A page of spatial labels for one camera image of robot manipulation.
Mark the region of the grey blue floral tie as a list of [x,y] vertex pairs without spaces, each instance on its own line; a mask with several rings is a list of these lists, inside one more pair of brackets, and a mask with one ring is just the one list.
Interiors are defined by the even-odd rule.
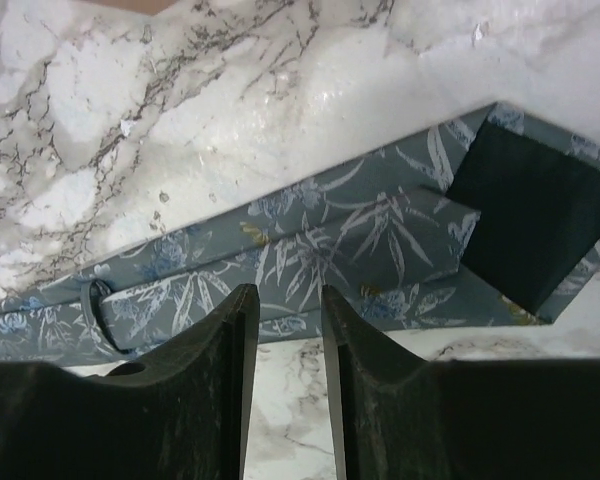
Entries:
[[134,357],[256,286],[262,342],[335,287],[386,331],[553,323],[600,268],[600,146],[498,103],[0,302],[0,360]]

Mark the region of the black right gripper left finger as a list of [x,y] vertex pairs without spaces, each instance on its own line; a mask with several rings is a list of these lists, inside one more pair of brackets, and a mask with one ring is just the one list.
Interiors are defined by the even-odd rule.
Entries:
[[241,478],[258,325],[243,284],[104,376],[0,362],[0,479]]

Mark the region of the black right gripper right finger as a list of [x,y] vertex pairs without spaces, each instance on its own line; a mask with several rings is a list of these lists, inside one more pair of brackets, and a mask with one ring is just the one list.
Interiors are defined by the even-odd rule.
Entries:
[[600,359],[427,361],[322,290],[340,479],[600,479]]

